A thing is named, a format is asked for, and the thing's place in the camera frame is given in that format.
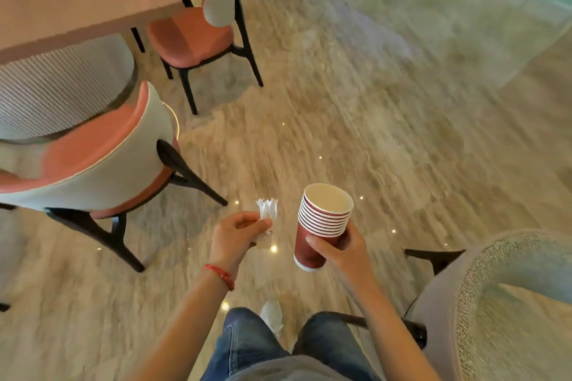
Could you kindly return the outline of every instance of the right hand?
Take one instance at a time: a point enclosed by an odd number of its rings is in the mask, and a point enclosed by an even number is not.
[[[371,287],[377,288],[374,270],[367,255],[366,241],[352,220],[348,222],[338,248],[314,235],[308,235],[306,241],[332,263],[346,290],[354,299],[359,299],[360,295]]]

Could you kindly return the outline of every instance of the white sneaker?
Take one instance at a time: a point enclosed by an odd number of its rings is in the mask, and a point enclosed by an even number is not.
[[[268,300],[262,311],[260,312],[260,317],[264,323],[270,328],[270,331],[274,333],[276,337],[282,331],[282,308],[277,300]]]

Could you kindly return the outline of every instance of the pink chair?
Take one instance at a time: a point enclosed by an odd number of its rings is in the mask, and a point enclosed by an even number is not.
[[[123,242],[127,212],[169,183],[228,204],[189,169],[178,153],[177,136],[171,114],[153,85],[144,81],[135,107],[125,104],[50,143],[41,177],[22,179],[0,171],[0,205],[46,211],[142,272],[145,267]],[[95,218],[113,218],[111,232]]]
[[[240,0],[203,0],[203,6],[190,6],[171,18],[154,21],[147,26],[147,35],[154,49],[161,56],[167,76],[173,79],[171,68],[178,70],[183,89],[194,115],[197,107],[189,83],[189,71],[223,57],[227,53],[245,57],[263,87],[262,77],[256,66],[248,40]],[[232,23],[236,23],[243,39],[243,47],[234,45]]]

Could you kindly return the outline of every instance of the blue jeans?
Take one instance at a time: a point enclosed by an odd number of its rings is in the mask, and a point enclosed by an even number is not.
[[[316,313],[306,322],[292,354],[313,357],[353,381],[379,381],[348,326],[330,313]],[[288,356],[256,313],[237,307],[226,315],[201,381],[223,381],[256,363]]]

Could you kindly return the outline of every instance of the gray upholstered chair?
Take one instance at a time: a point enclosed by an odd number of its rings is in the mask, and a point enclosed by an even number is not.
[[[406,254],[438,273],[406,319],[425,325],[443,381],[571,379],[570,337],[499,284],[571,304],[572,237],[523,229],[465,252]]]

